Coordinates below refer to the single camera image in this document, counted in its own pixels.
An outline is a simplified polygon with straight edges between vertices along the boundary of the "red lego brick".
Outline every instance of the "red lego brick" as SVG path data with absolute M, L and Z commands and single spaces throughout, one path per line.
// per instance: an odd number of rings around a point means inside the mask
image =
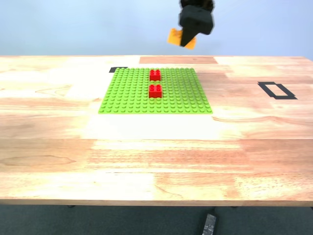
M 149 98 L 162 98 L 162 86 L 150 85 L 149 86 Z
M 150 70 L 149 79 L 150 79 L 150 81 L 161 81 L 161 71 L 160 70 Z

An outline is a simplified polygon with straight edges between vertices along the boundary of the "dark carpet floor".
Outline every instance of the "dark carpet floor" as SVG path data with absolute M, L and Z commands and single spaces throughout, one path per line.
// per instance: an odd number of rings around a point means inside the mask
M 0 205 L 0 235 L 200 235 L 205 207 Z M 218 207 L 217 235 L 313 235 L 313 210 Z

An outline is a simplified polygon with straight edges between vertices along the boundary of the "black tape rectangle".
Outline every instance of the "black tape rectangle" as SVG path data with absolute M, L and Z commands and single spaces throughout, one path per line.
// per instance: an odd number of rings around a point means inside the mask
M 258 85 L 269 95 L 269 97 L 273 97 L 275 99 L 297 99 L 295 95 L 289 91 L 283 84 L 276 84 L 275 82 L 258 82 Z M 279 89 L 281 89 L 286 95 L 275 95 L 267 85 L 276 85 Z

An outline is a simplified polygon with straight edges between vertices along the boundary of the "wood grain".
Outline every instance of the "wood grain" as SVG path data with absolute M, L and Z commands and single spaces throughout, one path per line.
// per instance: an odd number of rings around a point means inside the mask
M 0 203 L 313 206 L 313 62 L 306 58 L 0 62 Z M 214 114 L 98 115 L 110 67 L 194 68 Z M 281 83 L 297 100 L 269 97 L 258 82 Z

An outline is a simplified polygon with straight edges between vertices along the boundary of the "black tape outline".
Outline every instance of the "black tape outline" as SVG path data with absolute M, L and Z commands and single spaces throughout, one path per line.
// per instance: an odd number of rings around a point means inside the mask
M 128 67 L 111 67 L 109 72 L 115 72 L 116 69 L 127 69 Z
M 283 84 L 276 84 L 275 82 L 258 82 L 258 85 L 269 95 L 269 97 L 273 97 L 275 99 L 297 99 L 295 95 L 289 91 Z M 276 85 L 279 89 L 281 89 L 286 95 L 275 95 L 267 85 Z

